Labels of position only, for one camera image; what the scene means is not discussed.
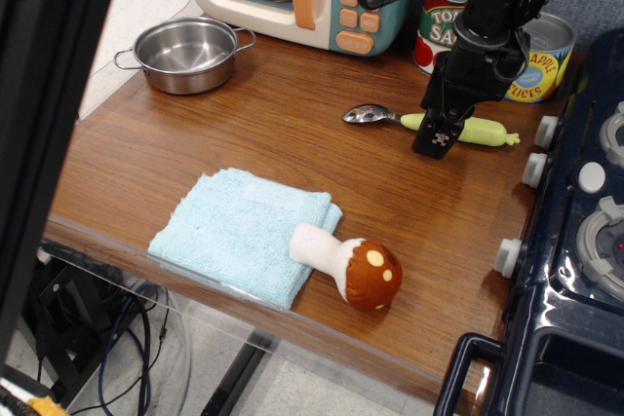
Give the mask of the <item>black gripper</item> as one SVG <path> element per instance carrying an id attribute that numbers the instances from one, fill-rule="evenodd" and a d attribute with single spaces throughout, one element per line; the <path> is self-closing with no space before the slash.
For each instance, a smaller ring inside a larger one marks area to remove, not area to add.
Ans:
<path id="1" fill-rule="evenodd" d="M 476 104 L 498 101 L 528 66 L 530 36 L 514 30 L 499 47 L 458 38 L 437 60 L 421 107 L 426 110 L 412 151 L 441 160 L 458 141 Z"/>

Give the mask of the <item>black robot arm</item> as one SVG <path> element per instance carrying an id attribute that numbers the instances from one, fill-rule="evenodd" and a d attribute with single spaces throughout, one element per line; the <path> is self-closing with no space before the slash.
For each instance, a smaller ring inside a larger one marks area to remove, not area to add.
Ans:
<path id="1" fill-rule="evenodd" d="M 51 196 L 39 215 L 58 244 L 165 285 L 272 334 L 368 372 L 440 376 L 458 338 L 499 339 L 509 282 L 493 269 L 499 244 L 525 230 L 535 193 L 521 181 L 541 104 L 485 102 L 477 115 L 517 132 L 517 146 L 458 143 L 441 160 L 411 149 L 392 124 L 350 125 L 365 101 L 414 110 L 428 79 L 396 51 L 358 58 L 270 37 L 236 59 L 233 77 L 203 95 L 167 95 L 132 78 L 85 121 L 63 96 L 79 96 L 109 0 L 2 0 L 1 104 L 8 146 L 36 156 Z M 150 240 L 198 177 L 247 170 L 327 192 L 343 217 L 341 239 L 373 238 L 403 264 L 389 307 L 346 304 L 313 274 L 288 310 L 226 293 L 148 259 Z"/>

